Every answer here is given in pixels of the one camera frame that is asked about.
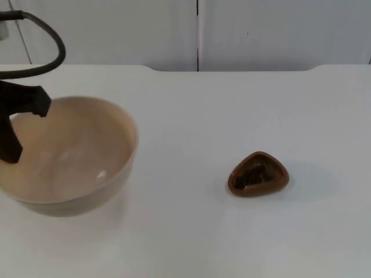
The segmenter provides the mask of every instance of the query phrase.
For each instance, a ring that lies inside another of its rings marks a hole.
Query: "beige bowl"
[[[58,98],[47,117],[20,114],[12,123],[23,153],[18,164],[0,161],[0,188],[31,210],[86,212],[113,197],[129,176],[137,130],[113,103]]]

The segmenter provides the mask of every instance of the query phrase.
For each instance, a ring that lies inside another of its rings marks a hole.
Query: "black cord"
[[[31,13],[23,12],[21,10],[14,10],[9,12],[0,12],[0,21],[2,20],[19,20],[19,19],[29,19],[34,22],[36,25],[40,26],[44,29],[56,42],[58,47],[58,56],[57,58],[50,62],[49,64],[42,65],[36,68],[30,69],[23,69],[20,71],[0,71],[0,79],[15,79],[15,78],[25,78],[36,76],[40,74],[47,73],[56,67],[58,67],[61,63],[63,63],[66,57],[66,47],[60,36],[54,31],[49,25],[47,25],[44,21],[39,19],[37,16],[34,16]]]

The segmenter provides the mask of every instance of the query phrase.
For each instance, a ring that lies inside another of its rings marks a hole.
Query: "brown dish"
[[[228,188],[238,196],[273,193],[289,182],[285,167],[265,152],[254,152],[240,162],[228,179]]]

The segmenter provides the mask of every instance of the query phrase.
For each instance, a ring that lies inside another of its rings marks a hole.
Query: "white tabletop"
[[[18,82],[118,103],[139,148],[121,194],[90,213],[51,218],[0,195],[1,277],[370,276],[371,67],[64,65]],[[286,166],[290,184],[229,194],[230,171],[257,150]]]

